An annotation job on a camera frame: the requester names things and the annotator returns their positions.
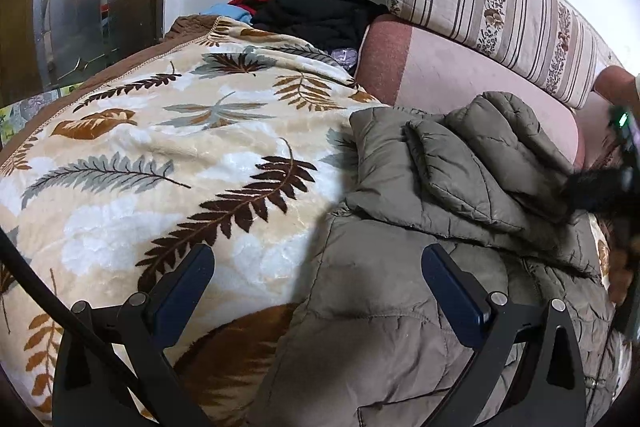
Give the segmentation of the olive quilted hooded jacket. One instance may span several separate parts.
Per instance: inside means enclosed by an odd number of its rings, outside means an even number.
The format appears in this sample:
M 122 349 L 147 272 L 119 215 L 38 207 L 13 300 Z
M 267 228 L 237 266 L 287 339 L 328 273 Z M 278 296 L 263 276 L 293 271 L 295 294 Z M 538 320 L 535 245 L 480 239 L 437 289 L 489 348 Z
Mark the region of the olive quilted hooded jacket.
M 350 125 L 356 186 L 324 226 L 308 295 L 247 424 L 424 423 L 472 355 L 421 272 L 438 245 L 490 293 L 564 301 L 594 425 L 614 399 L 622 338 L 589 218 L 559 198 L 573 166 L 533 109 L 486 92 L 446 115 L 375 107 Z

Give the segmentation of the dark clothes pile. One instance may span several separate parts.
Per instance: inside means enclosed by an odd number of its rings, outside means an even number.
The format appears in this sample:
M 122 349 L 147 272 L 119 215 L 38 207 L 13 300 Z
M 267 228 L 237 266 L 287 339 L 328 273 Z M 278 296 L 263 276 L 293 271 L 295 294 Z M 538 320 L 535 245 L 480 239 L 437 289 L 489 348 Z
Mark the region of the dark clothes pile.
M 203 13 L 303 39 L 353 74 L 367 29 L 387 12 L 370 0 L 231 0 Z

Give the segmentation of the pink corner cushion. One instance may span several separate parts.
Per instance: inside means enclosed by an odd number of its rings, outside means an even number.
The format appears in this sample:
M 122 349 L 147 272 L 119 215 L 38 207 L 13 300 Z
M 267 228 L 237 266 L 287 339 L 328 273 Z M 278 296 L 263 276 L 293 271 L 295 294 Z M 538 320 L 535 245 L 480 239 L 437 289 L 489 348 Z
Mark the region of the pink corner cushion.
M 639 76 L 611 65 L 597 75 L 587 104 L 579 112 L 587 168 L 620 165 L 620 144 L 610 127 L 614 106 L 630 109 L 639 120 Z

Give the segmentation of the pink bolster cushion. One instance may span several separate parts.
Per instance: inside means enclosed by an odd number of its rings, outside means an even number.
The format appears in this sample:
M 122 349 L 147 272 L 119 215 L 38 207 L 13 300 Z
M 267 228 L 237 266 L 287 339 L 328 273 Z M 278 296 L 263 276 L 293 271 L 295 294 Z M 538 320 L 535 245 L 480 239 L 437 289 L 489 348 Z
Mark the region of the pink bolster cushion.
M 512 93 L 533 109 L 544 132 L 576 167 L 585 161 L 574 112 L 483 54 L 391 15 L 369 26 L 356 81 L 378 101 L 447 114 L 485 91 Z

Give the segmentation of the striped floral back cushion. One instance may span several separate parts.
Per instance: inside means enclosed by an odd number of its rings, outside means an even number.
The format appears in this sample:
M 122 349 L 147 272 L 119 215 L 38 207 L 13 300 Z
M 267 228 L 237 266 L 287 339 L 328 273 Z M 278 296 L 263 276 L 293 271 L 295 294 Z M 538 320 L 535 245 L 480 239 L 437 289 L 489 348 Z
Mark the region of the striped floral back cushion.
M 401 20 L 467 46 L 564 105 L 586 104 L 598 39 L 565 0 L 386 0 Z

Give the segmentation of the leaf pattern plush blanket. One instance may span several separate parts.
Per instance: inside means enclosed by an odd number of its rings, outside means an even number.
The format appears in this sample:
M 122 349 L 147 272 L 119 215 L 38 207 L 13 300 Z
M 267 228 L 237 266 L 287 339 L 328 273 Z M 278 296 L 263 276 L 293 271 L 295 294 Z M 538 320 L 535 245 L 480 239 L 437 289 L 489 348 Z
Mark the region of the leaf pattern plush blanket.
M 215 273 L 167 352 L 217 426 L 243 424 L 354 183 L 375 98 L 305 40 L 223 16 L 49 104 L 1 153 L 1 225 L 63 303 L 117 305 L 198 243 Z

